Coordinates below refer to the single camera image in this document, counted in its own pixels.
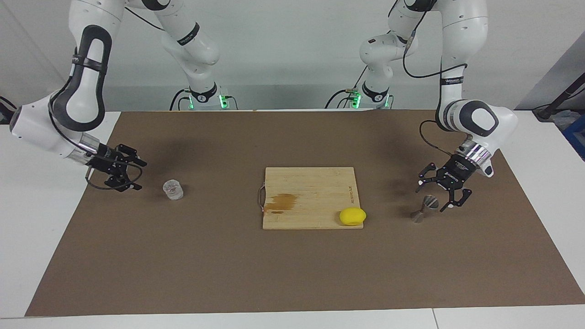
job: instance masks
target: wooden cutting board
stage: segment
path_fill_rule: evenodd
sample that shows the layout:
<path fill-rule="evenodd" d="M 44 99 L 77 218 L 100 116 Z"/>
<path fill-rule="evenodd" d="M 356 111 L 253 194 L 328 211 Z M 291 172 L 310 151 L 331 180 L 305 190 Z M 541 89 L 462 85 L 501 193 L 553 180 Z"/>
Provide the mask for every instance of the wooden cutting board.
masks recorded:
<path fill-rule="evenodd" d="M 339 213 L 360 207 L 352 167 L 266 168 L 264 229 L 361 229 Z"/>

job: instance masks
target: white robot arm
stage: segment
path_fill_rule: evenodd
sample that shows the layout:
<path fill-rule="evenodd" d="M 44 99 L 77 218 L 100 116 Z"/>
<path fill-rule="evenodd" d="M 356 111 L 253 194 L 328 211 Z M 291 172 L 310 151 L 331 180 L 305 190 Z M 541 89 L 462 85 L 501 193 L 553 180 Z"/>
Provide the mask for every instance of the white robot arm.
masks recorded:
<path fill-rule="evenodd" d="M 444 166 L 437 168 L 431 163 L 419 175 L 417 192 L 432 182 L 449 192 L 449 201 L 441 209 L 444 211 L 447 207 L 461 207 L 469 198 L 472 191 L 463 185 L 475 171 L 487 177 L 494 175 L 490 159 L 512 135 L 518 118 L 508 108 L 495 107 L 483 101 L 466 100 L 462 97 L 466 63 L 483 47 L 487 39 L 488 15 L 485 0 L 397 0 L 389 15 L 391 32 L 374 38 L 376 41 L 372 44 L 377 45 L 375 48 L 367 47 L 365 44 L 362 46 L 362 58 L 376 59 L 371 61 L 372 63 L 365 60 L 366 64 L 373 66 L 374 69 L 369 70 L 366 82 L 362 86 L 362 93 L 368 95 L 369 90 L 380 93 L 388 89 L 389 79 L 383 79 L 380 72 L 388 72 L 388 68 L 384 66 L 387 66 L 389 61 L 402 59 L 404 63 L 407 54 L 416 50 L 418 47 L 416 28 L 429 11 L 439 11 L 443 25 L 442 69 L 440 73 L 427 75 L 441 75 L 441 100 L 435 121 L 444 131 L 467 134 L 466 140 Z M 386 56 L 364 56 L 365 52 L 371 52 L 372 49 Z M 418 77 L 408 71 L 407 73 L 412 77 Z M 362 99 L 371 101 L 373 105 L 381 103 L 376 102 L 376 98 Z M 437 171 L 436 177 L 426 178 L 426 174 L 434 170 Z M 463 194 L 458 200 L 455 197 L 457 190 L 462 190 Z"/>
<path fill-rule="evenodd" d="M 226 107 L 209 69 L 219 59 L 217 46 L 182 11 L 183 0 L 164 2 L 72 0 L 69 28 L 77 47 L 69 79 L 61 90 L 19 107 L 11 119 L 12 134 L 62 158 L 107 173 L 108 187 L 101 189 L 140 190 L 137 178 L 131 180 L 126 172 L 131 166 L 142 173 L 141 167 L 146 165 L 136 150 L 125 145 L 110 148 L 86 133 L 104 119 L 102 88 L 125 6 L 156 13 L 167 32 L 163 44 L 185 70 L 195 103 L 205 108 Z"/>

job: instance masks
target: white table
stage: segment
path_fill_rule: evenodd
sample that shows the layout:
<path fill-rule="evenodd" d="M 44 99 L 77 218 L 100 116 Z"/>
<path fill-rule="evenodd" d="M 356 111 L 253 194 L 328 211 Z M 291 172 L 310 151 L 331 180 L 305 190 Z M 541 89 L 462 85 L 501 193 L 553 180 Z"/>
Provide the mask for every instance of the white table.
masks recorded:
<path fill-rule="evenodd" d="M 579 286 L 585 290 L 585 162 L 530 112 L 502 152 Z M 108 140 L 119 112 L 91 134 Z M 563 328 L 585 305 L 252 314 L 22 318 L 85 189 L 85 167 L 39 152 L 0 126 L 0 329 L 3 328 Z"/>

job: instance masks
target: jigger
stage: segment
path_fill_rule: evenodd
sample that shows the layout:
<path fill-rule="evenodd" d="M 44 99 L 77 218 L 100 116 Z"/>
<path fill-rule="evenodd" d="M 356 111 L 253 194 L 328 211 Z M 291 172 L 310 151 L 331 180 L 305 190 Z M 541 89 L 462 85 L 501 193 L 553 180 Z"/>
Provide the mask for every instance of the jigger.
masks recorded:
<path fill-rule="evenodd" d="M 415 211 L 410 215 L 412 221 L 419 224 L 425 219 L 425 216 L 433 213 L 435 210 L 439 209 L 439 199 L 434 196 L 426 196 L 422 199 L 422 207 L 420 210 Z"/>

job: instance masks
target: yellow lemon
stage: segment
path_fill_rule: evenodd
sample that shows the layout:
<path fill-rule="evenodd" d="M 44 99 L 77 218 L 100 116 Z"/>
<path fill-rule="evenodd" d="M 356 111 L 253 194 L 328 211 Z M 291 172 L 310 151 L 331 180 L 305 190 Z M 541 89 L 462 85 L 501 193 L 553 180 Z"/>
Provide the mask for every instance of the yellow lemon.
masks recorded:
<path fill-rule="evenodd" d="M 361 208 L 347 208 L 339 214 L 339 219 L 344 225 L 358 226 L 366 220 L 366 212 Z"/>

